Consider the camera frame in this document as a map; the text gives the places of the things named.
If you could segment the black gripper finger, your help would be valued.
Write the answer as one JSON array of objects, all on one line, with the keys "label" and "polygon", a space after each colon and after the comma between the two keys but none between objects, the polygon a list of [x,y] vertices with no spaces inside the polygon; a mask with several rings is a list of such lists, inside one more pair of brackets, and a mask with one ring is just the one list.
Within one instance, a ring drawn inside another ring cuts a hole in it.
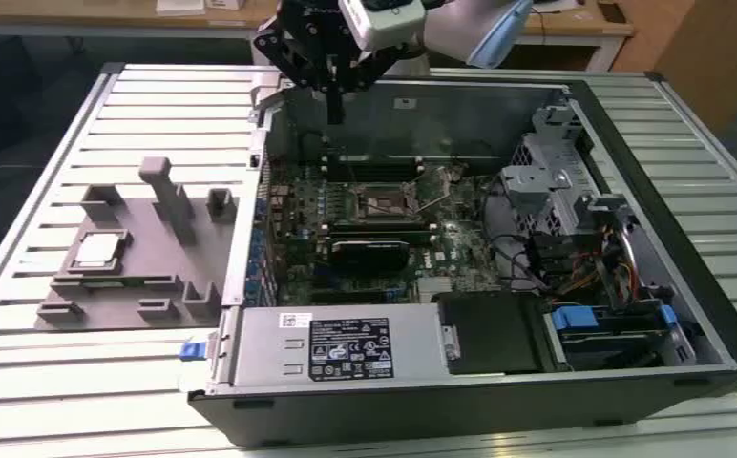
[{"label": "black gripper finger", "polygon": [[364,92],[383,76],[392,64],[407,54],[407,46],[396,45],[359,58],[358,52],[335,57],[335,123],[344,121],[344,95]]},{"label": "black gripper finger", "polygon": [[266,28],[253,38],[253,45],[270,63],[294,81],[296,86],[323,95],[326,119],[336,123],[336,84],[327,66],[327,55],[314,43],[287,40],[280,28]]}]

